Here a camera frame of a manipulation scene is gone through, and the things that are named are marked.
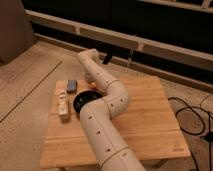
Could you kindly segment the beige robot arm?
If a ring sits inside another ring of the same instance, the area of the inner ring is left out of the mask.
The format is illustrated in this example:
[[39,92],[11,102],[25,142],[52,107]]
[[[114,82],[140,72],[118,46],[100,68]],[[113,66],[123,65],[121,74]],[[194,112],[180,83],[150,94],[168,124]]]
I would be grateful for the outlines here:
[[96,49],[77,54],[86,76],[94,81],[104,96],[80,109],[80,123],[102,171],[145,171],[144,166],[122,138],[111,119],[129,105],[129,94],[123,83],[103,69],[96,60]]

